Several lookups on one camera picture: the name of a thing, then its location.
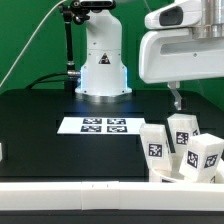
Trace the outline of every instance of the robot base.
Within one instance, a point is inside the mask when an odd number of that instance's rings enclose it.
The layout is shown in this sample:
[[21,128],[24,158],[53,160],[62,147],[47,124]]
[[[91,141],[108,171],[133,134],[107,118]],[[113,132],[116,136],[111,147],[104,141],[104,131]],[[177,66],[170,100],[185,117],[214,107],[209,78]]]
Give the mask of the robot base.
[[94,103],[118,103],[126,100],[130,100],[132,97],[132,91],[128,91],[121,95],[116,96],[97,96],[97,95],[88,95],[85,93],[79,93],[76,90],[76,98],[81,100],[86,100]]

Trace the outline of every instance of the black cable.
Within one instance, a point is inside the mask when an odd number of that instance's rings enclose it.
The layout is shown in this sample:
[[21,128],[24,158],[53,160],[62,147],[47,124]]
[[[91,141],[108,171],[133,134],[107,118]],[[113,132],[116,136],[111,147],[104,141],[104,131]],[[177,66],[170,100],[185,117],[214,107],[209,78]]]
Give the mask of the black cable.
[[50,74],[50,75],[45,75],[41,78],[38,78],[36,79],[34,82],[32,82],[31,84],[29,84],[28,86],[26,86],[25,89],[32,89],[36,84],[39,84],[41,83],[43,80],[45,79],[49,79],[49,78],[53,78],[53,77],[58,77],[58,76],[67,76],[67,73],[53,73],[53,74]]
[[38,81],[38,82],[35,82],[35,83],[33,83],[32,84],[32,87],[34,87],[35,85],[37,85],[37,84],[42,84],[42,83],[53,83],[53,82],[64,82],[64,81],[66,81],[66,79],[60,79],[60,80],[48,80],[48,81]]

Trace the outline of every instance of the camera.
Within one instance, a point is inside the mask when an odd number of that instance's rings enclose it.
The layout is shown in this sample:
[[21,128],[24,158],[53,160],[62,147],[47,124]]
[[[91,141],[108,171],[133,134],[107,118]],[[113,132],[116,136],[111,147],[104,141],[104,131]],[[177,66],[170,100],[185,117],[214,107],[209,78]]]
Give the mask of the camera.
[[85,8],[110,9],[114,4],[114,0],[80,0],[80,6]]

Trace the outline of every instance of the white cube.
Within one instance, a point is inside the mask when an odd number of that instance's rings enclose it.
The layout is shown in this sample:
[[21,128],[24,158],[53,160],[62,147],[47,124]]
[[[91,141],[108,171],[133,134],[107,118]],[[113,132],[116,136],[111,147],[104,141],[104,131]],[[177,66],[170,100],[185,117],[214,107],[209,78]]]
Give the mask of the white cube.
[[184,178],[184,181],[189,182],[189,183],[207,183],[207,184],[215,184],[215,176],[212,178],[206,178],[204,180],[199,180],[199,181],[193,181],[192,179],[189,179],[188,177]]
[[174,114],[167,120],[175,153],[178,156],[183,156],[189,138],[200,134],[197,118],[195,115]]
[[189,138],[179,172],[193,182],[212,179],[224,149],[224,140],[210,134]]
[[142,124],[140,136],[148,168],[172,170],[172,157],[165,126]]

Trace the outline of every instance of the cable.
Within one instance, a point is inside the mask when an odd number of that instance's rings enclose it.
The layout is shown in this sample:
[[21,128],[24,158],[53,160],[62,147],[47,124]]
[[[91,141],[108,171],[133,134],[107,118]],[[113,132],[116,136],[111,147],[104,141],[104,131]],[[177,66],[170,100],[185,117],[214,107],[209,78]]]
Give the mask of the cable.
[[59,80],[46,80],[46,81],[37,81],[35,83],[32,84],[32,86],[27,86],[26,89],[32,89],[35,85],[37,84],[42,84],[42,83],[54,83],[54,82],[64,82],[68,79],[59,79]]
[[15,68],[16,64],[18,63],[18,61],[20,60],[20,58],[23,56],[24,52],[26,51],[26,49],[28,48],[28,46],[30,45],[31,41],[33,40],[33,38],[36,36],[37,32],[39,31],[39,29],[41,28],[41,26],[43,25],[43,23],[46,21],[46,19],[50,16],[50,14],[63,2],[65,2],[67,0],[62,0],[59,3],[57,3],[48,13],[47,15],[43,18],[43,20],[40,22],[40,24],[38,25],[38,27],[36,28],[36,30],[34,31],[34,33],[32,34],[32,36],[30,37],[30,39],[28,40],[27,44],[25,45],[25,47],[23,48],[23,50],[21,51],[21,53],[19,54],[19,56],[16,58],[15,62],[13,63],[13,65],[11,66],[11,68],[9,69],[8,73],[5,75],[4,79],[2,80],[2,82],[0,83],[0,88],[2,88],[3,84],[5,83],[5,81],[8,79],[9,75],[11,74],[12,70]]
[[144,0],[146,8],[149,10],[149,12],[152,12],[151,8],[149,7],[149,4],[146,0]]
[[32,89],[36,84],[41,83],[43,80],[53,78],[53,77],[58,77],[58,76],[68,76],[68,74],[62,72],[62,73],[53,73],[50,75],[45,75],[41,78],[36,79],[34,82],[29,84],[25,89]]

